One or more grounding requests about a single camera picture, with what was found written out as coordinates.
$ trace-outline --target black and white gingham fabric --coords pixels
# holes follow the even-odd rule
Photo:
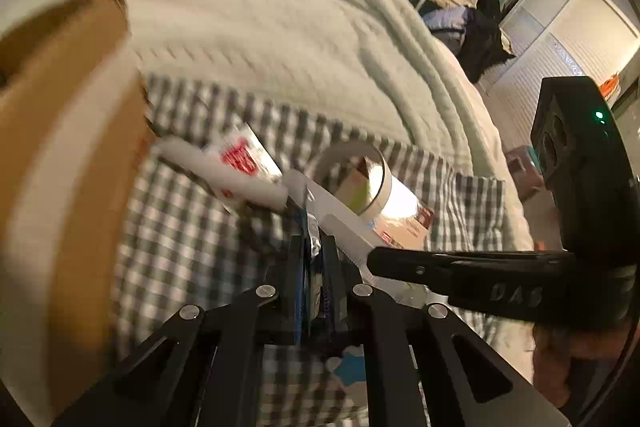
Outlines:
[[[370,140],[393,174],[434,210],[427,250],[502,249],[500,181],[462,176],[417,147],[209,83],[151,76],[147,96],[148,119],[159,136],[174,134],[205,146],[217,133],[246,122],[282,171],[304,170],[336,140]],[[253,214],[249,226],[273,248],[283,247],[292,232],[282,217],[267,211]],[[241,233],[242,227],[197,180],[159,161],[151,149],[129,200],[116,263],[119,357],[184,304],[226,305],[261,282],[270,255],[255,250],[260,241],[248,240],[251,234]],[[461,314],[491,340],[491,317]],[[319,359],[295,347],[266,347],[261,400],[259,425],[368,425],[366,409],[353,406]]]

